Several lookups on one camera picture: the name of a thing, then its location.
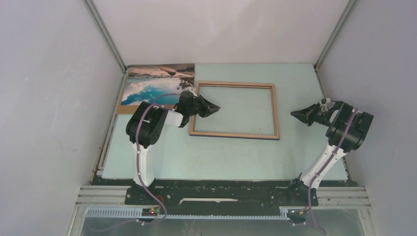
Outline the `wooden picture frame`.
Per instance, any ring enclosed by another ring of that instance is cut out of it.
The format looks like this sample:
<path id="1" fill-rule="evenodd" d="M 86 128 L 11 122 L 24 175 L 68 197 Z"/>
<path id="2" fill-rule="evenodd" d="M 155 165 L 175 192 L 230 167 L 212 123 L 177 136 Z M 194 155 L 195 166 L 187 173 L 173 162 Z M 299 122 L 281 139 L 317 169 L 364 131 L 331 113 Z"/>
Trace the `wooden picture frame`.
<path id="1" fill-rule="evenodd" d="M 232 88 L 261 88 L 261 89 L 271 89 L 272 90 L 272 102 L 274 106 L 274 127 L 275 135 L 250 135 L 250 134 L 234 134 L 234 133 L 211 133 L 211 132 L 197 132 L 194 130 L 196 117 L 190 119 L 190 135 L 191 136 L 202 136 L 202 137 L 222 137 L 222 138 L 243 138 L 243 139 L 259 139 L 259 140 L 279 140 L 279 122 L 278 122 L 278 108 L 277 108 L 277 98 L 276 98 L 276 89 L 274 84 L 267 83 L 245 83 L 245 82 L 214 82 L 214 81 L 197 81 L 196 84 L 196 93 L 201 95 L 199 92 L 200 87 L 209 86 L 209 87 L 232 87 Z"/>

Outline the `landscape photo print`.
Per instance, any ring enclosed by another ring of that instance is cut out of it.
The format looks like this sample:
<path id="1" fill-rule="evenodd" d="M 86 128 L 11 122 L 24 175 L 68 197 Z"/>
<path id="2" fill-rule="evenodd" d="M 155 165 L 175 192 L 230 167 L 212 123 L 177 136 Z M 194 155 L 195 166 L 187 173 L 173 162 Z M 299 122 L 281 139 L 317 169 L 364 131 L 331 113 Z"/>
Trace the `landscape photo print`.
<path id="1" fill-rule="evenodd" d="M 137 65 L 129 69 L 121 96 L 122 106 L 140 105 L 155 99 L 162 105 L 174 105 L 179 94 L 194 87 L 195 64 Z"/>

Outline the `brown cardboard backing board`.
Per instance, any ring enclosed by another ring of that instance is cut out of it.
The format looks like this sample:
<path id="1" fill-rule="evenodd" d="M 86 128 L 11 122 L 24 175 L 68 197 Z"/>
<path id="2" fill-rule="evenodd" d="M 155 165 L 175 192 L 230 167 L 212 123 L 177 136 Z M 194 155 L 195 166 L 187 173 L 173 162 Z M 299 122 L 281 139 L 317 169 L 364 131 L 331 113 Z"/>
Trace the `brown cardboard backing board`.
<path id="1" fill-rule="evenodd" d="M 173 107 L 179 94 L 194 86 L 194 78 L 150 76 L 144 77 L 130 73 L 124 83 L 117 114 L 133 114 L 142 102 L 157 103 Z"/>

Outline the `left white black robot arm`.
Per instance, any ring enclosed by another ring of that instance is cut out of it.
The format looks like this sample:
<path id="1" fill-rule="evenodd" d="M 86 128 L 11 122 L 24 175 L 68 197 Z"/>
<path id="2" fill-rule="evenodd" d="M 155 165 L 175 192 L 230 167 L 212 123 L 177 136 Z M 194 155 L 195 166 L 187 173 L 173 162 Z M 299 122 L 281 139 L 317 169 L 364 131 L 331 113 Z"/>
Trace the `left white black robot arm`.
<path id="1" fill-rule="evenodd" d="M 143 101 L 133 113 L 126 125 L 125 132 L 135 151 L 136 174 L 134 182 L 141 186 L 136 198 L 144 205 L 155 200 L 155 191 L 149 186 L 155 180 L 150 153 L 152 147 L 159 140 L 165 125 L 184 128 L 193 116 L 206 118 L 220 110 L 217 106 L 203 96 L 193 91 L 183 91 L 178 102 L 173 107 L 157 103 L 166 96 L 175 96 L 174 93 L 157 97 L 153 103 Z"/>

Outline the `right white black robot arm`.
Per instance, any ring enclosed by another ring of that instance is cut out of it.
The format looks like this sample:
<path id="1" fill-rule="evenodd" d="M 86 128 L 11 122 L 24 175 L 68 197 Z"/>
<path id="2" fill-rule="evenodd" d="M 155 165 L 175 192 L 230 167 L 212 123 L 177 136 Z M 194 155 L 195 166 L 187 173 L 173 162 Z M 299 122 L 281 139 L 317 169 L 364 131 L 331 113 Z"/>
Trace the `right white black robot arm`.
<path id="1" fill-rule="evenodd" d="M 374 116 L 360 112 L 344 101 L 330 99 L 292 111 L 291 115 L 307 126 L 318 123 L 328 128 L 325 133 L 328 142 L 322 154 L 292 180 L 286 192 L 288 203 L 298 206 L 305 200 L 305 193 L 312 194 L 319 187 L 323 177 L 338 160 L 363 144 Z"/>

